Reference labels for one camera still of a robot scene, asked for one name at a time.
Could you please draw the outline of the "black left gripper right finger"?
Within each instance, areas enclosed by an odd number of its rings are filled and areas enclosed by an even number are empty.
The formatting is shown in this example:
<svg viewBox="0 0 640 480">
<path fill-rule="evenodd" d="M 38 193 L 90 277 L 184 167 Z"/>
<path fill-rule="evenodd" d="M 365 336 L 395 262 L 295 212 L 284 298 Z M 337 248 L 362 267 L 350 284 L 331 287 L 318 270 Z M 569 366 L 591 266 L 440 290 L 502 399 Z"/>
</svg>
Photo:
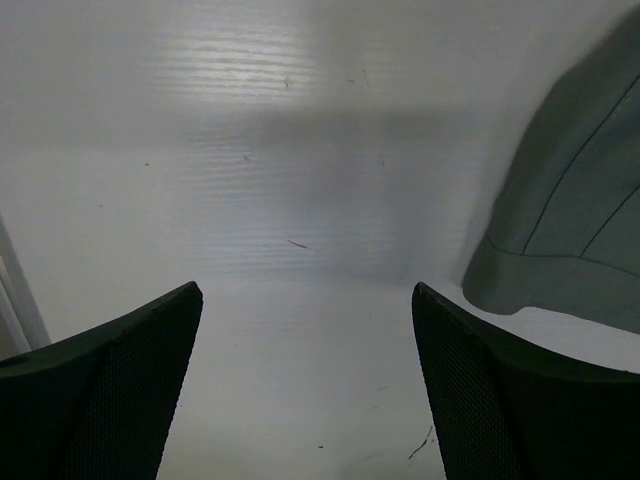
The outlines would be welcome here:
<svg viewBox="0 0 640 480">
<path fill-rule="evenodd" d="M 412 319 L 447 478 L 638 478 L 638 374 L 535 345 L 423 282 Z"/>
</svg>

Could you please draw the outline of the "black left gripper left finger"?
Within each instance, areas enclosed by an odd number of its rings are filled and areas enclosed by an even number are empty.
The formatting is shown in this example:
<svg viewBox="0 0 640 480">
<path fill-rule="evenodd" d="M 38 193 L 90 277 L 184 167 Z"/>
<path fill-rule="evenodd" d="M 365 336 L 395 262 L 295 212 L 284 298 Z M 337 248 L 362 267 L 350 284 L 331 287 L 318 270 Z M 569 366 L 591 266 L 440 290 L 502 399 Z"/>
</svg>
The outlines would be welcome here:
<svg viewBox="0 0 640 480">
<path fill-rule="evenodd" d="M 2 478 L 156 478 L 202 310 L 188 282 L 2 361 Z"/>
</svg>

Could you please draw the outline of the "grey pleated skirt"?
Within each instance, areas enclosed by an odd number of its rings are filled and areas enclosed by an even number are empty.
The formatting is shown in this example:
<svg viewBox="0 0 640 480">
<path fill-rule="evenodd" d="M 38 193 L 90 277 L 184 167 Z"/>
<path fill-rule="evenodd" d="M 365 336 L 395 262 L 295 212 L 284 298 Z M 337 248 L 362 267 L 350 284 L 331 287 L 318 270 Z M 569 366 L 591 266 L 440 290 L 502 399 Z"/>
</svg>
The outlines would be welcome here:
<svg viewBox="0 0 640 480">
<path fill-rule="evenodd" d="M 639 12 L 553 84 L 462 281 L 475 307 L 639 329 Z"/>
</svg>

